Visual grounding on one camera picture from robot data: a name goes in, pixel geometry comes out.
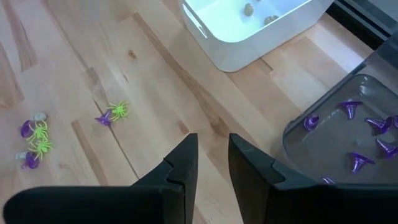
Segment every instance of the wooden table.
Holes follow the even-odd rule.
[[[131,185],[188,133],[200,142],[194,223],[241,223],[228,133],[273,154],[285,125],[372,51],[328,15],[235,73],[215,68],[177,0],[2,0],[0,204],[40,185]],[[127,118],[94,120],[108,102]],[[21,170],[19,126],[49,115],[54,150]]]

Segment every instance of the white container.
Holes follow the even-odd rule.
[[[314,25],[334,0],[180,0],[188,30],[222,71],[235,72]],[[244,15],[247,3],[251,16]],[[279,18],[264,25],[268,16]]]

